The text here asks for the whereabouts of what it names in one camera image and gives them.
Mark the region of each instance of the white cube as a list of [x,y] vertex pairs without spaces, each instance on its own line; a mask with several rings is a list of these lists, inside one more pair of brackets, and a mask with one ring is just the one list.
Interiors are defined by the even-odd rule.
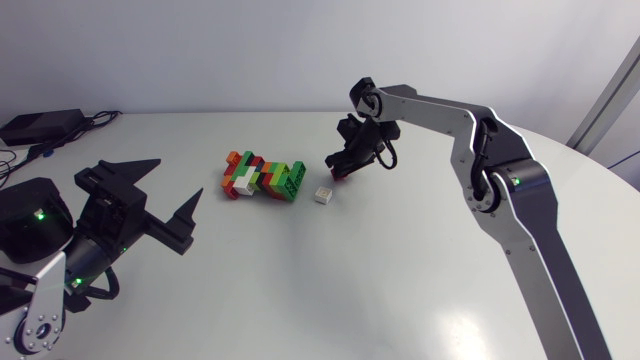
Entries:
[[322,204],[328,204],[329,200],[331,200],[332,191],[331,189],[327,189],[326,187],[320,186],[318,190],[316,190],[315,199],[317,202]]

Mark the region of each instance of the green led light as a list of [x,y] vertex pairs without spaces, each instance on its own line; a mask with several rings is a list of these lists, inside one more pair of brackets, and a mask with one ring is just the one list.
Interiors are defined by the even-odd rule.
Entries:
[[36,210],[36,212],[34,212],[33,215],[35,215],[36,219],[38,219],[39,221],[44,220],[44,218],[46,217],[42,209]]

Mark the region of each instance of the white wall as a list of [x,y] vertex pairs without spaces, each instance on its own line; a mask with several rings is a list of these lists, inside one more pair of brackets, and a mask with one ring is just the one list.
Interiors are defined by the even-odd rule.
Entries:
[[639,13],[629,0],[2,1],[0,122],[70,107],[346,111],[370,75],[564,142]]

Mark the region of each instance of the lego brick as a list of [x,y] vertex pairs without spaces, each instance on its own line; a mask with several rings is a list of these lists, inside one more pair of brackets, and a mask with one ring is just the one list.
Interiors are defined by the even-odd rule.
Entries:
[[289,176],[284,176],[284,179],[285,179],[284,184],[278,185],[277,188],[279,192],[285,196],[287,201],[293,201],[296,198],[298,189],[295,186],[293,186],[293,181]]
[[273,174],[265,174],[264,178],[262,179],[262,185],[264,186],[264,189],[267,191],[271,191],[271,186],[269,185],[269,183],[271,182],[272,177],[273,177]]
[[331,196],[333,192],[331,189],[320,186],[318,190],[316,190],[315,200],[321,204],[328,204],[329,200],[331,200]]
[[291,197],[291,201],[293,201],[298,195],[298,188],[293,183],[293,180],[291,180],[291,177],[287,177],[287,181],[284,183],[284,188]]
[[260,189],[260,186],[258,186],[258,178],[260,177],[260,173],[257,170],[258,169],[256,168],[256,171],[251,174],[251,180],[249,180],[249,186],[251,186],[254,191],[262,190]]
[[264,177],[267,176],[267,174],[265,173],[259,173],[259,174],[260,175],[258,175],[258,180],[256,180],[256,185],[260,190],[266,191],[266,188],[264,186]]
[[229,153],[229,156],[227,156],[227,164],[231,166],[236,166],[240,163],[241,159],[242,159],[242,156],[240,156],[240,154],[238,154],[237,151],[232,151]]
[[287,181],[289,174],[291,174],[291,170],[289,170],[289,167],[287,166],[287,164],[284,164],[284,168],[282,169],[282,174],[278,178],[278,182],[276,185],[284,186],[284,183]]
[[251,151],[247,151],[247,152],[249,152],[250,154],[246,158],[243,156],[243,159],[246,159],[245,162],[243,163],[243,165],[251,166],[251,163],[253,163],[253,159],[255,159],[255,156],[253,155],[253,153]]
[[271,167],[271,163],[270,162],[266,162],[264,163],[264,165],[262,166],[262,169],[260,169],[260,172],[263,173],[268,173],[269,172],[269,168]]
[[284,163],[271,163],[271,166],[269,167],[269,172],[272,174],[277,173],[278,169],[282,168],[282,165],[284,165]]
[[249,181],[251,181],[251,176],[253,175],[255,168],[256,168],[255,166],[249,167],[245,175],[239,176],[235,180],[235,183],[233,184],[233,189],[237,191],[238,194],[247,195],[247,196],[253,195],[254,190],[253,190],[253,187],[249,185]]
[[233,200],[238,198],[238,192],[233,189],[233,181],[229,182],[224,188],[224,193]]
[[225,188],[225,187],[227,187],[227,185],[229,185],[230,181],[231,181],[231,175],[227,175],[227,176],[224,177],[224,179],[222,179],[222,182],[220,183],[220,186]]
[[236,179],[240,176],[245,176],[247,174],[247,170],[249,170],[248,166],[238,165],[236,171],[231,175],[231,180],[236,181]]
[[262,156],[256,156],[253,158],[253,161],[251,162],[250,166],[258,166],[261,163],[264,164],[264,159],[262,159]]
[[284,163],[277,163],[275,166],[271,165],[271,168],[269,168],[269,172],[271,172],[271,170],[273,170],[273,176],[271,177],[271,181],[269,181],[269,185],[276,186],[278,184],[278,179],[280,179],[280,177],[282,176],[282,171],[284,170],[285,164]]
[[245,151],[244,154],[242,155],[242,159],[240,160],[240,163],[238,165],[239,166],[249,166],[249,165],[247,165],[247,160],[249,160],[250,158],[253,158],[253,153],[251,151]]
[[233,172],[236,171],[236,167],[234,165],[227,166],[227,170],[224,171],[224,176],[233,175]]
[[296,188],[299,188],[300,184],[302,184],[302,179],[306,172],[307,168],[304,166],[302,161],[296,161],[293,163],[293,167],[291,168],[291,178]]

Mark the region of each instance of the black device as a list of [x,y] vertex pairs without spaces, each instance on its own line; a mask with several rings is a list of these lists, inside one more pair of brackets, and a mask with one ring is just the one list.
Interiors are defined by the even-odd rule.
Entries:
[[18,115],[0,128],[0,139],[8,146],[56,141],[89,121],[79,109]]
[[[349,98],[354,107],[358,106],[360,94],[375,88],[375,84],[370,78],[360,80],[349,92]],[[344,150],[327,156],[325,163],[331,169],[334,179],[343,178],[350,173],[361,169],[371,163],[374,159],[385,169],[393,169],[398,159],[391,140],[400,138],[400,127],[395,121],[377,123],[369,115],[358,113],[365,118],[364,122],[358,120],[352,114],[348,114],[346,119],[338,122],[338,132],[345,140]],[[392,156],[391,165],[387,165],[380,153],[388,148]]]
[[[202,189],[168,222],[160,221],[145,211],[147,195],[134,185],[158,164],[100,161],[77,173],[75,182],[89,199],[75,228],[50,179],[0,191],[0,250],[18,264],[0,267],[0,338],[6,344],[0,359],[43,356],[58,341],[66,311],[86,310],[89,298],[116,298],[120,286],[111,265],[144,234],[180,255],[189,249]],[[35,269],[38,261],[46,264]],[[91,286],[103,273],[108,289]]]
[[73,219],[53,181],[35,178],[0,191],[0,250],[16,264],[43,259],[73,233]]

